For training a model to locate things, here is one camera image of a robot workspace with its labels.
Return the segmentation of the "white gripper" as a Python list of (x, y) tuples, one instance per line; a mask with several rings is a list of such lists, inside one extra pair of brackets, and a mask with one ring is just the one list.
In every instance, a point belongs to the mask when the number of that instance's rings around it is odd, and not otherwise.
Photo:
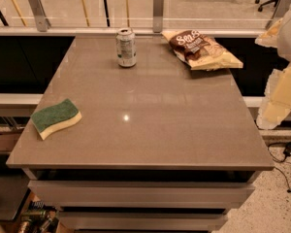
[(273, 69), (258, 110), (257, 126), (271, 130), (279, 126), (291, 113), (291, 6), (283, 18), (255, 39), (255, 44), (277, 48), (278, 55), (290, 61), (282, 71)]

